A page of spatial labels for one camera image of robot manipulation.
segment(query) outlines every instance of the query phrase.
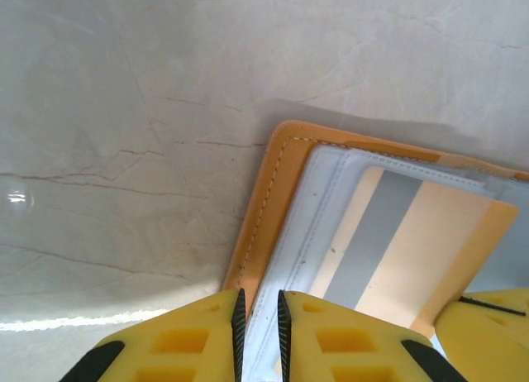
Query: white marble countertop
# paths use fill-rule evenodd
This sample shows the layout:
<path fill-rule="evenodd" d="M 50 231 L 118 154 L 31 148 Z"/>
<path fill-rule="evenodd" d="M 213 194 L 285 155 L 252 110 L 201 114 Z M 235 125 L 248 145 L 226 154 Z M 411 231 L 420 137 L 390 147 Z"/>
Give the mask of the white marble countertop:
<path fill-rule="evenodd" d="M 216 291 L 305 119 L 529 168 L 529 0 L 0 0 L 0 380 Z"/>

